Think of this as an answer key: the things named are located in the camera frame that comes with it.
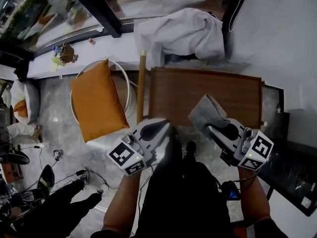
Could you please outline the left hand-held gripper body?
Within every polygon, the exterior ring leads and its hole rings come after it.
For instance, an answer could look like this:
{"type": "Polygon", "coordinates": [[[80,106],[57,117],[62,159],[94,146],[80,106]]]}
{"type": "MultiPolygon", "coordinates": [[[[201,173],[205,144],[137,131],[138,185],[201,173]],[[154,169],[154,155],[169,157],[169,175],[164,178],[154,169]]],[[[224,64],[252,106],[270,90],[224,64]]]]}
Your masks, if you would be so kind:
{"type": "Polygon", "coordinates": [[[131,176],[151,165],[155,148],[154,139],[129,133],[117,139],[106,155],[126,176],[131,176]]]}

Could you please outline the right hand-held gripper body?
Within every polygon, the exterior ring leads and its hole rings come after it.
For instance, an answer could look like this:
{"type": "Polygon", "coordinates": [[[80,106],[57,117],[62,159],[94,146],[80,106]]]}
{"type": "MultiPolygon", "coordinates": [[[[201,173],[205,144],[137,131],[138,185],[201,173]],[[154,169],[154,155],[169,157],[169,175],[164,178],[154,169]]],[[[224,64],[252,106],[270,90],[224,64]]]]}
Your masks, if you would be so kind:
{"type": "Polygon", "coordinates": [[[261,131],[247,128],[233,144],[232,151],[222,151],[221,159],[229,166],[259,170],[268,161],[273,146],[274,143],[261,131]]]}

